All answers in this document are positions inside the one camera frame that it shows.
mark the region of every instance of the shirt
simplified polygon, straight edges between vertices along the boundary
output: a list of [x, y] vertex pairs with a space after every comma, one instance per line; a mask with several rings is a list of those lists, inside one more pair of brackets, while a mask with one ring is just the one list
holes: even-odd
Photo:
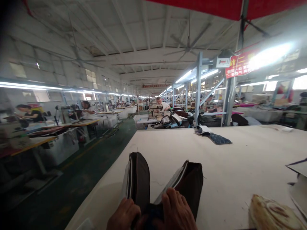
[[162, 102], [161, 105], [163, 106], [162, 112], [164, 112], [166, 107], [169, 107], [169, 104], [167, 104], [166, 102]]
[[[85, 109], [85, 110], [88, 110], [88, 111], [94, 111], [92, 109], [92, 107], [89, 107], [88, 109]], [[95, 114], [90, 114], [88, 112], [82, 112], [82, 118], [83, 119], [86, 119], [86, 120], [90, 120], [90, 119], [95, 119]]]
[[33, 116], [34, 114], [38, 114], [38, 116], [36, 118], [30, 118], [33, 120], [33, 122], [44, 121], [42, 113], [37, 110], [32, 110], [31, 113], [25, 113], [25, 116]]

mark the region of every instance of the red awning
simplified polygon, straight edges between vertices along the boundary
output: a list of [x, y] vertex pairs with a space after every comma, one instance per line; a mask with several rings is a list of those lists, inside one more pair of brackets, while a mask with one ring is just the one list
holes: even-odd
[[[200, 11], [239, 21], [242, 0], [148, 0], [165, 5]], [[307, 3], [307, 0], [249, 0], [247, 19], [253, 20]]]

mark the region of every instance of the white shirt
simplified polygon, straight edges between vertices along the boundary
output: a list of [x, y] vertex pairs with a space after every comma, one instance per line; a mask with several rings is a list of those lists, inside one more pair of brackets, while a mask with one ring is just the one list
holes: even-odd
[[166, 102], [161, 102], [161, 105], [163, 107], [162, 112], [164, 112], [164, 110], [166, 109], [166, 107], [169, 107], [169, 104], [167, 104]]
[[[94, 109], [92, 107], [88, 108], [88, 109], [85, 109], [85, 110], [88, 110], [88, 111], [94, 111]], [[95, 114], [90, 114], [88, 112], [82, 112], [82, 118], [83, 119], [86, 119], [86, 120], [89, 120], [89, 119], [95, 119]]]

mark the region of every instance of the white sign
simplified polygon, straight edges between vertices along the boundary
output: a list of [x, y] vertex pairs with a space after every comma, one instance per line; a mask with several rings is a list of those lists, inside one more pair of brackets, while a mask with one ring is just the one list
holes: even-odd
[[216, 67], [217, 68], [228, 68], [228, 67], [230, 67], [230, 58], [217, 58]]

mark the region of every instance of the factory floor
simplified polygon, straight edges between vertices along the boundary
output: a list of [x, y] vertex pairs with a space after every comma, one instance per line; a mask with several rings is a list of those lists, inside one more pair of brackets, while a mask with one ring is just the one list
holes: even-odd
[[9, 213], [10, 229], [63, 230], [136, 132], [132, 118], [120, 123], [109, 138], [81, 148], [59, 165], [63, 172], [39, 195], [33, 194]]

